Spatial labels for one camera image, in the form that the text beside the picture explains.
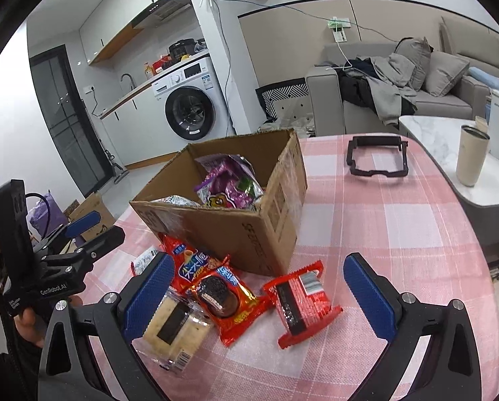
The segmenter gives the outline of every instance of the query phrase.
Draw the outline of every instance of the faucet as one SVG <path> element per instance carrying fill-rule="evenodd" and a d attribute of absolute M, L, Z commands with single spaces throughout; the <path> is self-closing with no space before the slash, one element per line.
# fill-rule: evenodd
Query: faucet
<path fill-rule="evenodd" d="M 134 83 L 134 80 L 132 79 L 131 74 L 127 74 L 127 73 L 123 74 L 123 75 L 121 76 L 121 79 L 119 79 L 119 82 L 122 82 L 122 81 L 123 81 L 123 77 L 124 77 L 125 75 L 131 79 L 131 90 L 136 89 L 136 85 L 135 85 L 135 83 Z"/>

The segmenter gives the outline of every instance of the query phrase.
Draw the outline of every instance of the red snack package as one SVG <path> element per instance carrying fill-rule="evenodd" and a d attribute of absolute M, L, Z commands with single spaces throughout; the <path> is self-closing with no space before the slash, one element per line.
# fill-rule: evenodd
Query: red snack package
<path fill-rule="evenodd" d="M 262 287 L 287 329 L 277 341 L 282 349 L 309 339 L 342 312 L 342 307 L 331 306 L 324 292 L 320 283 L 323 271 L 324 265 L 318 260 Z"/>
<path fill-rule="evenodd" d="M 219 338 L 226 347 L 272 306 L 268 297 L 257 297 L 231 271 L 229 256 L 219 267 L 194 281 L 189 291 L 216 323 Z"/>
<path fill-rule="evenodd" d="M 173 257 L 175 262 L 175 277 L 171 286 L 179 293 L 184 293 L 192 282 L 202 275 L 221 265 L 216 258 L 208 256 L 180 239 L 169 235 L 159 235 L 165 252 Z"/>

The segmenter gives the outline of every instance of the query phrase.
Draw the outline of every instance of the gray pillow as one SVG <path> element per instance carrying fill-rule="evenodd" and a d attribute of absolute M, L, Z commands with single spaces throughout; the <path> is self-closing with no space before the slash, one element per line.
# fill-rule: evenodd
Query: gray pillow
<path fill-rule="evenodd" d="M 426 38 L 404 39 L 398 44 L 395 53 L 403 55 L 415 65 L 407 85 L 419 91 L 430 68 L 431 49 L 428 41 Z"/>
<path fill-rule="evenodd" d="M 464 76 L 468 68 L 468 60 L 434 51 L 431 54 L 430 71 L 426 75 L 424 90 L 432 96 L 445 96 Z"/>

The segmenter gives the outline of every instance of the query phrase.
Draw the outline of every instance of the black sleeve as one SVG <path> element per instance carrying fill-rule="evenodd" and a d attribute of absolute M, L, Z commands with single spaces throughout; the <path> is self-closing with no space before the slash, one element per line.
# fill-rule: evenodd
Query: black sleeve
<path fill-rule="evenodd" d="M 25 341 L 17 333 L 15 338 L 20 360 L 18 365 L 23 370 L 26 379 L 26 390 L 30 393 L 31 399 L 37 399 L 37 371 L 41 348 Z M 24 391 L 21 389 L 18 370 L 12 362 L 12 357 L 0 353 L 0 400 L 22 401 L 24 399 Z"/>

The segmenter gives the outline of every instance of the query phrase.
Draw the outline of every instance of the washing machine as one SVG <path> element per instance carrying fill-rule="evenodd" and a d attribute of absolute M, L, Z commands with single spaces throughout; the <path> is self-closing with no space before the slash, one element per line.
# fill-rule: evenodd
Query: washing machine
<path fill-rule="evenodd" d="M 152 88 L 166 125 L 183 145 L 234 134 L 210 56 L 166 74 Z"/>

